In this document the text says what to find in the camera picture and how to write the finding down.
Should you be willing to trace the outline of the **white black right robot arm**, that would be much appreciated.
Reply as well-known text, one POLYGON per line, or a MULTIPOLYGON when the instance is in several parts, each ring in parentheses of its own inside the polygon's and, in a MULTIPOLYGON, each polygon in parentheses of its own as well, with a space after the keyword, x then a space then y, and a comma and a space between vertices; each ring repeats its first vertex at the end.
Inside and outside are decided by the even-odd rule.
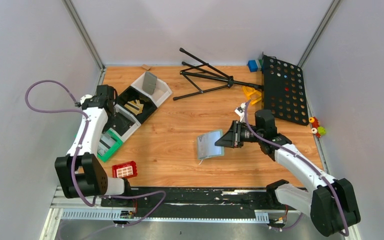
POLYGON ((214 144, 241 148, 245 142, 258 143, 261 151, 288 169, 305 187, 300 189, 281 179, 267 185, 274 204, 287 205, 310 217, 314 227, 325 237, 346 235, 350 226, 361 222, 354 187, 346 178, 337 179, 309 161, 283 134, 277 131, 270 110, 254 114, 255 125, 234 120, 229 130, 214 144))

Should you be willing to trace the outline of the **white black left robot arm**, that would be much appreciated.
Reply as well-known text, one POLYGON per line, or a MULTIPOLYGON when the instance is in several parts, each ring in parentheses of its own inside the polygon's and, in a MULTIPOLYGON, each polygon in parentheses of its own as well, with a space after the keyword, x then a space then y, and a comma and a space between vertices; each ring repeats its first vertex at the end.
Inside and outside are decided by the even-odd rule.
POLYGON ((75 140, 66 155, 54 163, 67 199, 122 195, 127 189, 126 181, 109 177, 98 160, 101 136, 116 116, 116 92, 112 86, 99 85, 95 95, 85 95, 80 101, 82 118, 75 140))

